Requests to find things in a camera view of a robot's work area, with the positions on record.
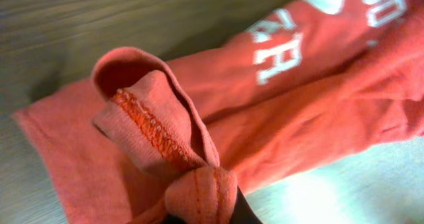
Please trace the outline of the orange red printed t-shirt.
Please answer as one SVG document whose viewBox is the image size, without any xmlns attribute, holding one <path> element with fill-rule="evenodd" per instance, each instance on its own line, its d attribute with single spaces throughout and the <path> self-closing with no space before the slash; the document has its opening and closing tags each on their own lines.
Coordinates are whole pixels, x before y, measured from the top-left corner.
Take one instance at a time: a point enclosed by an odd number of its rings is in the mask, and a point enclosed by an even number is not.
<svg viewBox="0 0 424 224">
<path fill-rule="evenodd" d="M 423 0 L 295 0 L 168 62 L 117 48 L 15 118 L 71 223 L 229 223 L 239 192 L 423 135 Z"/>
</svg>

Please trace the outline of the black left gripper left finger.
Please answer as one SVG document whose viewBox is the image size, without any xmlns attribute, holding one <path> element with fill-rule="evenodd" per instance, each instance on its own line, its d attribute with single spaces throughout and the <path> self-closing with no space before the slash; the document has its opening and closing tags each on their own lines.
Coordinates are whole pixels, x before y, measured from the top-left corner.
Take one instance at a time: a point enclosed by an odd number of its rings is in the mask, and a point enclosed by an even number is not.
<svg viewBox="0 0 424 224">
<path fill-rule="evenodd" d="M 186 224 L 184 220 L 173 215 L 167 215 L 160 224 Z"/>
</svg>

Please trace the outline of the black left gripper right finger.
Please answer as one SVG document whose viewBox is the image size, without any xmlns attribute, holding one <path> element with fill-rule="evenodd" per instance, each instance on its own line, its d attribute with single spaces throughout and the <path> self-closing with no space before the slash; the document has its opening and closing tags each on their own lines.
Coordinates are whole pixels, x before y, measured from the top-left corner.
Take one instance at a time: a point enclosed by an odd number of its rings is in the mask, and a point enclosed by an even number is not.
<svg viewBox="0 0 424 224">
<path fill-rule="evenodd" d="M 230 224 L 262 224 L 250 208 L 240 188 L 237 190 L 237 200 L 233 209 Z"/>
</svg>

